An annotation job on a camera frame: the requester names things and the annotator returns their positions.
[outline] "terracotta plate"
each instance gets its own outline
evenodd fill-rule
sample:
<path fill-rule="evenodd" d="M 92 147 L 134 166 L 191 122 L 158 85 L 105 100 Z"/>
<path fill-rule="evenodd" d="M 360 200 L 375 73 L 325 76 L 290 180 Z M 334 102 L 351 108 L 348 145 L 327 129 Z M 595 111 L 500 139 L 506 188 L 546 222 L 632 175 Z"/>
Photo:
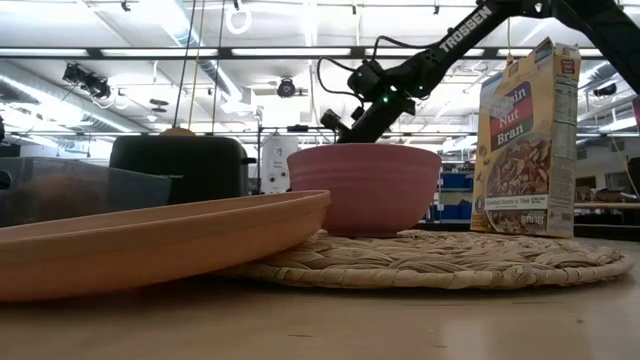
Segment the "terracotta plate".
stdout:
<path fill-rule="evenodd" d="M 0 301 L 159 283 L 252 261 L 316 231 L 328 191 L 208 201 L 0 229 Z"/>

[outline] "wooden table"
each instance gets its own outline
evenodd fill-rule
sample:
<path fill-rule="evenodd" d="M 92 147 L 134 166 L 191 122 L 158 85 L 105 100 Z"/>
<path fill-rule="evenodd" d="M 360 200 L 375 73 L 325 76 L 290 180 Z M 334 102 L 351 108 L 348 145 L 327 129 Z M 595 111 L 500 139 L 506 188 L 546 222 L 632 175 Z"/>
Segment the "wooden table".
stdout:
<path fill-rule="evenodd" d="M 599 243 L 640 259 L 636 243 Z M 0 305 L 0 359 L 637 359 L 636 279 L 638 269 L 573 288 L 364 292 L 203 277 Z"/>

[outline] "pink bowl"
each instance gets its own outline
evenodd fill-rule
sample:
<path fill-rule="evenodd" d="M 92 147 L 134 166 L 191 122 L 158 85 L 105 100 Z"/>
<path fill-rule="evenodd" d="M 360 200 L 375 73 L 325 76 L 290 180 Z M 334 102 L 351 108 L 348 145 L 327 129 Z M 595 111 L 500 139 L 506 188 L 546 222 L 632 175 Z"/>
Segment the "pink bowl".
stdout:
<path fill-rule="evenodd" d="M 401 145 L 337 144 L 287 159 L 294 191 L 330 190 L 323 229 L 344 236 L 392 236 L 414 226 L 433 201 L 440 157 Z"/>

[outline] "raisin nut bran box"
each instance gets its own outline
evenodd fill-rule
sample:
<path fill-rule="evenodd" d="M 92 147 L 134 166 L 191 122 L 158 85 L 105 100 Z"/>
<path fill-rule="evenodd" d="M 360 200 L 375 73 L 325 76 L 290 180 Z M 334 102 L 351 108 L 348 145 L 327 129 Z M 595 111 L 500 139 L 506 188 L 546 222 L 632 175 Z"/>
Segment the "raisin nut bran box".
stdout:
<path fill-rule="evenodd" d="M 547 39 L 482 85 L 472 230 L 573 236 L 579 75 Z"/>

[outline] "woven placemat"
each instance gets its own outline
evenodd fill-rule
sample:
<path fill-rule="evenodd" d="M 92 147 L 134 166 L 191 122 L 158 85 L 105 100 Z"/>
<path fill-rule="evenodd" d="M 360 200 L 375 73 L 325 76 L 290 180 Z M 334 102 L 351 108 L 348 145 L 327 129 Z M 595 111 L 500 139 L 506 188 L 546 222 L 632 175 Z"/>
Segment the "woven placemat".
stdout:
<path fill-rule="evenodd" d="M 611 280 L 634 261 L 575 240 L 481 233 L 405 231 L 393 239 L 333 237 L 224 270 L 293 286 L 518 289 Z"/>

